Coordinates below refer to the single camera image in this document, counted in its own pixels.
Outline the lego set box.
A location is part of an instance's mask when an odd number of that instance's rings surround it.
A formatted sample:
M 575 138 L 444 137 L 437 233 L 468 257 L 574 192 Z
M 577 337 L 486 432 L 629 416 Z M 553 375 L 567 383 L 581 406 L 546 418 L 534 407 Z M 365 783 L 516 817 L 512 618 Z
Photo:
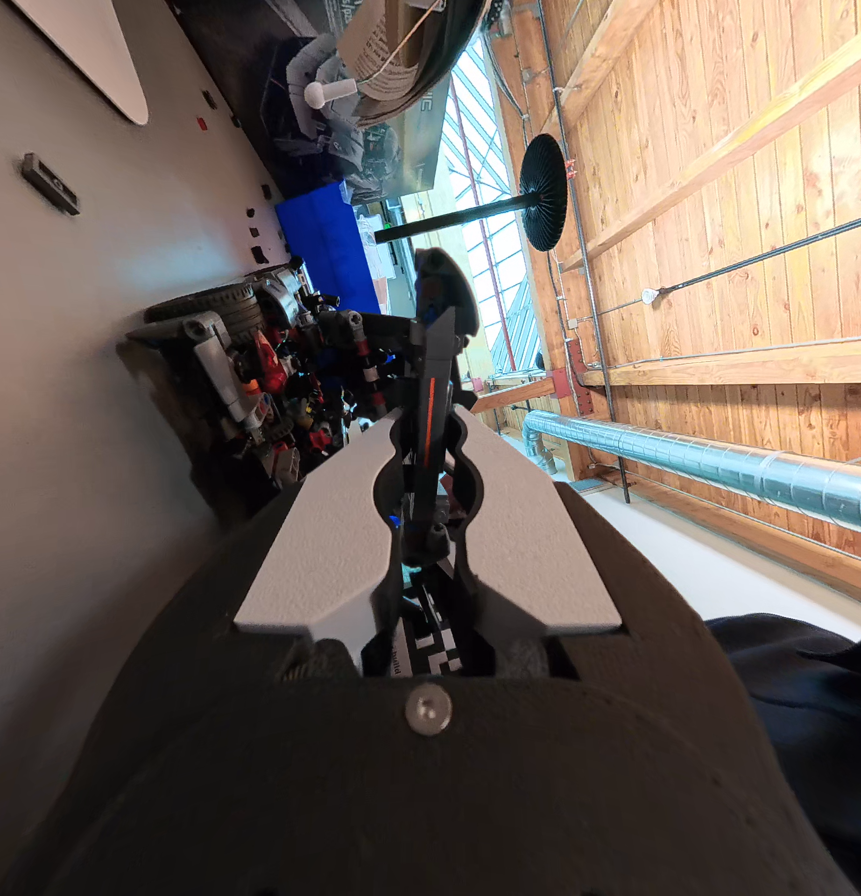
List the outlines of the lego set box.
M 284 199 L 339 182 L 356 204 L 433 188 L 450 75 L 402 114 L 365 128 L 361 96 L 321 109 L 304 99 L 313 81 L 350 77 L 335 45 L 359 1 L 168 5 Z

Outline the ceiling spotlight on black rod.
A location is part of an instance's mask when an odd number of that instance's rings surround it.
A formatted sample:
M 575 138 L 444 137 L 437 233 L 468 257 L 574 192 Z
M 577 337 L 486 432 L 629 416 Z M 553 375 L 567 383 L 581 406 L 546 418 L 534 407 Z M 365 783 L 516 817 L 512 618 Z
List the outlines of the ceiling spotlight on black rod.
M 720 277 L 728 276 L 733 273 L 738 273 L 743 269 L 749 268 L 753 265 L 766 263 L 767 261 L 780 258 L 790 252 L 796 252 L 809 248 L 810 246 L 815 245 L 819 242 L 835 239 L 854 230 L 861 230 L 861 217 L 851 219 L 828 230 L 820 230 L 814 234 L 797 239 L 791 243 L 780 245 L 770 250 L 757 253 L 750 256 L 749 258 L 740 260 L 735 263 L 730 263 L 714 271 L 697 275 L 695 277 L 672 284 L 670 286 L 661 286 L 658 288 L 646 287 L 642 291 L 639 301 L 646 306 L 651 306 L 661 297 L 666 297 L 671 293 L 701 285 L 703 283 Z

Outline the scattered small lego pieces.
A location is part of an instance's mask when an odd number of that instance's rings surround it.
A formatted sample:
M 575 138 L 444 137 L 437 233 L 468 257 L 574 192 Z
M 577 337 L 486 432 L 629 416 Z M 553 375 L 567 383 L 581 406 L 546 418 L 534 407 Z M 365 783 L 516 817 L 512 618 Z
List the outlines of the scattered small lego pieces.
M 85 258 L 135 288 L 218 280 L 285 262 L 275 190 L 213 84 L 164 83 L 144 126 L 85 107 L 21 158 L 20 171 L 74 226 Z

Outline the black pole with pleated disc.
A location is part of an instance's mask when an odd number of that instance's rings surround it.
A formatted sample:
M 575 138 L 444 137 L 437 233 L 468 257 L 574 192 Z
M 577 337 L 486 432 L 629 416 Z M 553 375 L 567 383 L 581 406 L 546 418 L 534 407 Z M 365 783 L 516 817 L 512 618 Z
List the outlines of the black pole with pleated disc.
M 549 252 L 556 247 L 562 236 L 567 207 L 568 177 L 564 155 L 557 140 L 548 133 L 540 133 L 526 148 L 520 170 L 518 195 L 377 230 L 373 238 L 377 245 L 382 245 L 520 211 L 530 245 L 539 252 Z

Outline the grey lego car model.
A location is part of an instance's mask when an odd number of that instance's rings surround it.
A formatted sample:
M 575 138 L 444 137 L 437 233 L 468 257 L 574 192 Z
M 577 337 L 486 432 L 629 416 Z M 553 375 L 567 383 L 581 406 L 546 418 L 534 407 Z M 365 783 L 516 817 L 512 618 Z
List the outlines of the grey lego car model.
M 203 432 L 204 464 L 260 507 L 399 402 L 408 319 L 345 308 L 298 256 L 147 308 L 155 350 Z

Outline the blue plastic bin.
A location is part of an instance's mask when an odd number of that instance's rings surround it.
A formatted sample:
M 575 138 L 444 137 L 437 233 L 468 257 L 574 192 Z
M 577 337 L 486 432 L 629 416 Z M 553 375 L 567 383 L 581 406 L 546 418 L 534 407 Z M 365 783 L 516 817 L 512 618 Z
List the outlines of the blue plastic bin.
M 380 303 L 345 183 L 324 185 L 275 205 L 290 253 L 302 258 L 317 291 L 342 308 L 377 314 Z

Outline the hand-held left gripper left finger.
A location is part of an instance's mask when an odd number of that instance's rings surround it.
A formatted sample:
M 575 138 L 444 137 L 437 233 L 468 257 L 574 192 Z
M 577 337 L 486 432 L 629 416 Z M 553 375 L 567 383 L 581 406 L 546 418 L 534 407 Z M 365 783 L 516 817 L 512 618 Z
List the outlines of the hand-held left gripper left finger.
M 395 458 L 400 416 L 391 411 L 303 480 L 235 616 L 240 631 L 335 640 L 360 659 L 379 631 L 373 594 L 391 565 L 374 487 Z

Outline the silver ventilation duct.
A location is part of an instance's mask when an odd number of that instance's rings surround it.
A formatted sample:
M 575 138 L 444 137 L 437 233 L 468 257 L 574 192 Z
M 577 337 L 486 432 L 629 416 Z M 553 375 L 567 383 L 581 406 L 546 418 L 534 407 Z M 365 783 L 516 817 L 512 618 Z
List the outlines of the silver ventilation duct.
M 861 466 L 532 410 L 522 438 L 527 457 L 544 468 L 546 435 L 861 532 Z

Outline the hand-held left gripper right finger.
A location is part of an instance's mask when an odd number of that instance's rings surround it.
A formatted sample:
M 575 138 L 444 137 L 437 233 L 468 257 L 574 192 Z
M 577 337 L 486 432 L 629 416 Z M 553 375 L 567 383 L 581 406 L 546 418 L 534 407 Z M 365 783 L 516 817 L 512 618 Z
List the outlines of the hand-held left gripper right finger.
M 459 574 L 474 627 L 503 651 L 522 640 L 612 633 L 621 615 L 550 476 L 462 406 L 456 458 L 474 486 Z

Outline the grey and black lego door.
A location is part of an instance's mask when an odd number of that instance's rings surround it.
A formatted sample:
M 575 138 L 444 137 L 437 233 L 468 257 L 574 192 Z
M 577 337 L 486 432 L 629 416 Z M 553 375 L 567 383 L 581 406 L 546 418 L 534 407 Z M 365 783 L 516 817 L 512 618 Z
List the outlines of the grey and black lego door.
M 411 322 L 406 402 L 402 407 L 402 559 L 425 567 L 448 552 L 448 499 L 438 496 L 445 471 L 447 426 L 462 388 L 458 357 L 478 334 L 473 288 L 442 249 L 415 253 L 416 316 Z

